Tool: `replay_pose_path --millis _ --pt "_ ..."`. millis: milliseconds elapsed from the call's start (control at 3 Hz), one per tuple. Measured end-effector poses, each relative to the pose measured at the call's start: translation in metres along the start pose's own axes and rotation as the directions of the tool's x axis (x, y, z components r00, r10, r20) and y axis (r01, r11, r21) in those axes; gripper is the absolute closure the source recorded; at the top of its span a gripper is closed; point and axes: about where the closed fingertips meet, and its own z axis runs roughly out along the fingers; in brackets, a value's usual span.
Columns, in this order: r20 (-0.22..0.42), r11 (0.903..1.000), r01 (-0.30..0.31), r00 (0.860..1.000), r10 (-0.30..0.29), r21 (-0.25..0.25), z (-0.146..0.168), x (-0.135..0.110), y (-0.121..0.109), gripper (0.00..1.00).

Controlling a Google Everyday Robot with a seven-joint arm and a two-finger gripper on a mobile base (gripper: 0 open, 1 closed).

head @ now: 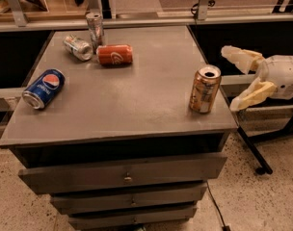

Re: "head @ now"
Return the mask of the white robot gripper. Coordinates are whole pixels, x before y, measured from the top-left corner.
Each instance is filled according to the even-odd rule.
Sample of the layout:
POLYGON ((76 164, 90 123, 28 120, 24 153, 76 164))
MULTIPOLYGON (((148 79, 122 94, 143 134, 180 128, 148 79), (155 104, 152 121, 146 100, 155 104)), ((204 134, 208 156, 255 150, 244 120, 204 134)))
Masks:
POLYGON ((222 48, 221 54, 242 73, 256 71, 249 87, 233 98, 229 108, 233 112, 247 109, 266 100, 293 98, 293 56, 275 55, 265 59, 259 52, 231 45, 222 48))

